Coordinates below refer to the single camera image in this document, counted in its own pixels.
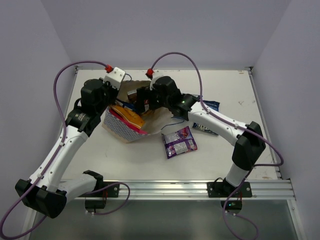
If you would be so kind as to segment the purple snack packet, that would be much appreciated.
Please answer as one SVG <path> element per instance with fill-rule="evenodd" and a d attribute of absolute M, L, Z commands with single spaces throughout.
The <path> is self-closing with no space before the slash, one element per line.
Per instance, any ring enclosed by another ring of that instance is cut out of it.
<path fill-rule="evenodd" d="M 171 159 L 175 156 L 198 150 L 198 146 L 195 142 L 189 126 L 186 126 L 172 133 L 162 133 L 161 137 L 167 159 Z"/>

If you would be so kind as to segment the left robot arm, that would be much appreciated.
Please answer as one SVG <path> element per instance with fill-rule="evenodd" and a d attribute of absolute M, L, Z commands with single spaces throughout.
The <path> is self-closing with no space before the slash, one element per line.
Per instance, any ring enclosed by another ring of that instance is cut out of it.
<path fill-rule="evenodd" d="M 65 121 L 66 129 L 40 167 L 28 180 L 20 179 L 15 190 L 25 206 L 51 218 L 56 218 L 71 200 L 84 194 L 103 193 L 102 175 L 84 171 L 80 177 L 61 183 L 62 176 L 78 149 L 99 125 L 106 108 L 113 104 L 121 80 L 90 79 L 81 88 L 81 97 Z"/>

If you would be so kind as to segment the blue Burts chips bag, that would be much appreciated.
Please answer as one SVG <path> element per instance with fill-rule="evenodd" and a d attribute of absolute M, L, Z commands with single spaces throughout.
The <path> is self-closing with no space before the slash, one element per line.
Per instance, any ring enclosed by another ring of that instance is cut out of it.
<path fill-rule="evenodd" d="M 115 102 L 116 102 L 117 105 L 121 106 L 122 108 L 130 109 L 133 112 L 137 111 L 135 106 L 132 103 L 122 101 L 122 100 L 120 100 L 118 98 L 116 99 Z"/>

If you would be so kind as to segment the blue white snack bag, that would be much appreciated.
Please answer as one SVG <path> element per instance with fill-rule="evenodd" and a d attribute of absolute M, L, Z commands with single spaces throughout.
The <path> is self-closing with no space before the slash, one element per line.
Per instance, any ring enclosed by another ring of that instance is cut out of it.
<path fill-rule="evenodd" d="M 203 103 L 208 106 L 209 108 L 219 111 L 220 103 L 217 101 L 209 101 L 209 100 L 203 100 Z"/>

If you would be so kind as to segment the orange yellow snack bag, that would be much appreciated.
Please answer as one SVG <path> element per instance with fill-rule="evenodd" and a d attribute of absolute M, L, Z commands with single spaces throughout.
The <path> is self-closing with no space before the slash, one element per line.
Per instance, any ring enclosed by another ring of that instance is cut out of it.
<path fill-rule="evenodd" d="M 119 105 L 112 105 L 111 109 L 121 116 L 126 122 L 135 126 L 138 129 L 141 129 L 145 124 L 145 121 L 134 111 L 129 108 L 122 107 Z"/>

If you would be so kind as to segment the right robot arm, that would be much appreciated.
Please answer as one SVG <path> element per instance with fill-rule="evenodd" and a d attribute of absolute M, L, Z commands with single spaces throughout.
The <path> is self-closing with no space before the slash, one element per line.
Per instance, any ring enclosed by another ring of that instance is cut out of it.
<path fill-rule="evenodd" d="M 166 108 L 174 117 L 200 124 L 234 147 L 232 165 L 221 187 L 227 196 L 235 196 L 241 190 L 241 182 L 266 148 L 258 123 L 236 121 L 209 108 L 198 95 L 182 93 L 169 76 L 157 77 L 149 86 L 136 90 L 136 109 L 143 112 L 145 105 L 150 110 Z"/>

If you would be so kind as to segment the brown Chio snack bag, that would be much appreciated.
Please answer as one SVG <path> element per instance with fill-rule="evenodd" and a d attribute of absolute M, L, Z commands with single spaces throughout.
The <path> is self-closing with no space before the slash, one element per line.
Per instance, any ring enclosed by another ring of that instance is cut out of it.
<path fill-rule="evenodd" d="M 127 99 L 130 103 L 134 104 L 137 101 L 137 90 L 131 90 L 127 92 Z"/>

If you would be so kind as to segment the red Real crisps bag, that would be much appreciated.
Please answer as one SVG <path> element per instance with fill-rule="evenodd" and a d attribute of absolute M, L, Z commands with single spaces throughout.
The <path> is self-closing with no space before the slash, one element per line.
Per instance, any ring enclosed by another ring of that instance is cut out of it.
<path fill-rule="evenodd" d="M 113 115 L 118 121 L 122 122 L 127 128 L 133 130 L 134 132 L 142 135 L 147 135 L 148 133 L 144 130 L 141 130 L 134 126 L 133 124 L 129 123 L 127 120 L 125 120 L 123 117 L 121 117 L 117 112 L 115 112 L 113 109 L 109 108 L 108 112 Z"/>

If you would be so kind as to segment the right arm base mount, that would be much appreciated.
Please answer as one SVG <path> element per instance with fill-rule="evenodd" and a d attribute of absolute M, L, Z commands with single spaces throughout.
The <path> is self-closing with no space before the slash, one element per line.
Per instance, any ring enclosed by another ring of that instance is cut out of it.
<path fill-rule="evenodd" d="M 221 177 L 214 181 L 206 183 L 206 190 L 209 198 L 227 198 L 236 187 L 230 185 L 225 179 Z M 253 193 L 249 182 L 245 181 L 240 188 L 231 196 L 235 200 L 229 200 L 226 203 L 225 210 L 233 213 L 239 213 L 243 207 L 243 198 L 252 198 Z"/>

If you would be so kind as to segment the blue checkered paper bag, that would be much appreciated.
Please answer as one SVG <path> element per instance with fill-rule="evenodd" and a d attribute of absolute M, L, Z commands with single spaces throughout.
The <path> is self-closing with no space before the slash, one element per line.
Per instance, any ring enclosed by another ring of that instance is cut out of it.
<path fill-rule="evenodd" d="M 148 87 L 149 85 L 149 80 L 124 80 L 121 84 L 117 99 L 130 103 L 127 97 L 128 91 L 137 90 L 140 87 Z M 145 122 L 141 130 L 148 133 L 139 134 L 133 131 L 132 129 L 126 127 L 122 122 L 117 120 L 115 116 L 109 113 L 108 110 L 111 109 L 111 106 L 113 105 L 110 105 L 105 110 L 104 119 L 102 121 L 102 127 L 123 143 L 131 143 L 140 140 L 144 137 L 158 134 L 161 132 L 161 130 L 163 130 L 163 128 L 170 125 L 171 121 L 173 120 L 172 113 L 164 107 L 161 107 L 156 110 L 148 110 L 142 114 L 135 112 Z"/>

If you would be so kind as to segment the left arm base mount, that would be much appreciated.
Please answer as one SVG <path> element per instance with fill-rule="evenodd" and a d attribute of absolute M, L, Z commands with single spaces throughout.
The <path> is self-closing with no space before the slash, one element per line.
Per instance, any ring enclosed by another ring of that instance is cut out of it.
<path fill-rule="evenodd" d="M 100 190 L 104 187 L 107 187 L 111 184 L 116 183 L 115 181 L 104 181 L 104 177 L 94 171 L 86 170 L 84 174 L 90 175 L 96 179 L 96 184 L 93 191 Z M 106 207 L 107 198 L 117 198 L 119 196 L 119 184 L 115 184 L 111 187 L 108 187 L 104 190 L 101 190 L 96 193 L 88 194 L 89 200 L 85 200 L 84 206 L 85 209 L 90 212 L 95 212 L 96 210 L 102 210 Z"/>

